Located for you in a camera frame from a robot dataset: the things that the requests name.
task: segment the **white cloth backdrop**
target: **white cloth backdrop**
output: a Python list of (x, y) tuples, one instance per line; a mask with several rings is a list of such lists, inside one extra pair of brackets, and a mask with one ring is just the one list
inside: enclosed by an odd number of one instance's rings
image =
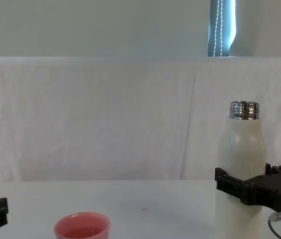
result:
[(212, 179), (233, 100), (281, 164), (281, 59), (0, 58), (0, 180)]
[(0, 58), (0, 180), (180, 178), (193, 71)]

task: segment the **table surface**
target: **table surface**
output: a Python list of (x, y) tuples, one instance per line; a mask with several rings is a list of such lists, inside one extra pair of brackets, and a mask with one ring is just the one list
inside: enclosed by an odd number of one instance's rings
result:
[[(87, 181), (0, 183), (7, 197), (4, 239), (53, 239), (55, 223), (94, 211), (111, 220), (110, 239), (214, 239), (213, 181)], [(276, 239), (266, 224), (265, 239)], [(281, 234), (281, 222), (274, 224)]]

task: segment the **cup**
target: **cup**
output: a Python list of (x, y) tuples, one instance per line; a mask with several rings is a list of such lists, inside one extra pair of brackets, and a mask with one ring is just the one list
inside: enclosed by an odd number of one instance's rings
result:
[(103, 214), (82, 212), (68, 215), (54, 226), (57, 239), (108, 239), (110, 220)]

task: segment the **metal bottle cap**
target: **metal bottle cap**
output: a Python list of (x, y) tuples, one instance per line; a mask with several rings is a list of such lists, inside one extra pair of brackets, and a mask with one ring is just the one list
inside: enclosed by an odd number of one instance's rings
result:
[(229, 118), (257, 120), (259, 119), (259, 103), (252, 101), (233, 101), (230, 103)]

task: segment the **water bottle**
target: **water bottle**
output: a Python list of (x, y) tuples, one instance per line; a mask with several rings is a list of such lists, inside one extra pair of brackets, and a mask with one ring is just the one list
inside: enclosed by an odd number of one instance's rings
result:
[[(218, 145), (218, 167), (247, 180), (265, 173), (266, 144), (261, 132), (259, 103), (231, 102), (230, 115)], [(216, 192), (217, 239), (261, 239), (262, 207)]]

